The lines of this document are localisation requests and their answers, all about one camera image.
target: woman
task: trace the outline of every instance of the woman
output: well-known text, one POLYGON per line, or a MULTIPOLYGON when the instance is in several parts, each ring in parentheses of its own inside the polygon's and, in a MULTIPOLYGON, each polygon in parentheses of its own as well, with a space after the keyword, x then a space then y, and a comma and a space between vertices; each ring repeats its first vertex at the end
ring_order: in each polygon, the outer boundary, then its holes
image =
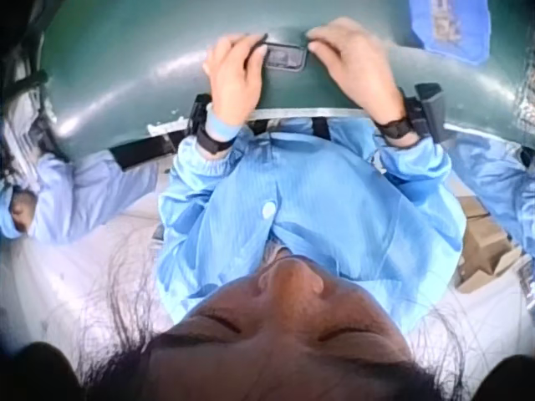
POLYGON ((281 250, 82 387, 84 401, 461 399, 461 378, 446 391, 435 373, 371 294, 281 250))
MULTIPOLYGON (((379 127, 404 120, 376 39, 347 18, 308 36, 379 127)), ((461 252, 448 156, 414 132, 376 138, 381 175, 366 160, 368 120, 329 121, 331 140, 306 120, 253 138, 244 123, 262 87, 260 38, 208 52, 213 104, 200 135, 217 149, 185 139, 160 200, 160 294, 179 323, 123 341, 89 370, 84 399, 448 398, 403 336, 461 252)), ((460 382, 452 388, 459 399, 460 382)))
MULTIPOLYGON (((405 122, 376 38, 347 18, 308 37, 380 129, 405 122)), ((252 52, 260 39, 222 38, 204 64, 213 100, 206 130, 182 141, 160 198, 166 230, 157 274, 166 310, 179 322, 283 247, 358 283, 411 330, 442 297, 461 254, 466 219, 444 186, 448 155, 409 130, 374 137, 368 119, 330 119, 331 140, 312 135, 310 119, 253 137, 245 122, 262 88, 266 49, 252 52), (221 150, 206 150, 207 141, 221 150), (385 175, 368 162, 375 148, 385 175)))

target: black plastic clip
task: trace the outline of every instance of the black plastic clip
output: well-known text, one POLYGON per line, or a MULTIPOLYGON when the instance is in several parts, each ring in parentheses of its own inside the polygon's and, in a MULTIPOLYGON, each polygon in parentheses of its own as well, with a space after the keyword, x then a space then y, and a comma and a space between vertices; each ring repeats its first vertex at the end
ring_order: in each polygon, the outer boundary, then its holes
POLYGON ((186 135, 194 135, 199 130, 199 126, 206 123, 208 112, 206 107, 211 102, 210 94, 198 94, 191 108, 190 119, 187 123, 186 135))

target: blue cloth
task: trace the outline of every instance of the blue cloth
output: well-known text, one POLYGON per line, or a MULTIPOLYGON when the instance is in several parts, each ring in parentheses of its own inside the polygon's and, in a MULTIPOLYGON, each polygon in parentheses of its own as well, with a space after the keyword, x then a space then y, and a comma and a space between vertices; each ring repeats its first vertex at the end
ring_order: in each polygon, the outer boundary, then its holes
POLYGON ((0 180, 0 236, 15 239, 22 234, 15 228, 15 223, 9 212, 11 199, 13 197, 13 188, 6 185, 3 180, 0 180))
POLYGON ((410 0, 412 29, 426 50, 470 64, 485 62, 491 52, 491 14, 487 0, 442 0, 443 8, 458 23, 459 42, 436 38, 433 4, 430 0, 410 0))
POLYGON ((431 139, 391 148, 367 119, 330 119, 329 128, 331 142, 311 135, 310 120, 256 138, 244 127, 215 161, 201 157, 194 137, 182 141, 160 197, 166 230, 157 270, 175 322, 253 273, 274 237, 367 289, 405 332, 441 298, 466 224, 443 185, 449 157, 431 139), (374 141, 386 175, 366 161, 374 141))
POLYGON ((38 162, 40 191, 28 235, 52 245, 77 241, 155 190, 156 163, 123 172, 109 151, 80 162, 38 162))
POLYGON ((535 173, 520 161, 520 145, 457 133, 447 149, 459 178, 494 220, 535 257, 535 173))

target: black strap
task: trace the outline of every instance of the black strap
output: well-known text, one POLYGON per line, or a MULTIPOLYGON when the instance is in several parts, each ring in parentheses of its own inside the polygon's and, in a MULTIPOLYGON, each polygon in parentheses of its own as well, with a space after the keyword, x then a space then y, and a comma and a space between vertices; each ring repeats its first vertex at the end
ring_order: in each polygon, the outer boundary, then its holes
POLYGON ((312 130, 314 132, 314 136, 324 140, 331 140, 329 125, 327 124, 327 119, 325 117, 313 117, 312 130))
POLYGON ((251 130, 254 133, 254 136, 257 136, 266 132, 268 130, 268 122, 269 122, 268 119, 257 119, 249 123, 249 127, 251 127, 251 130))

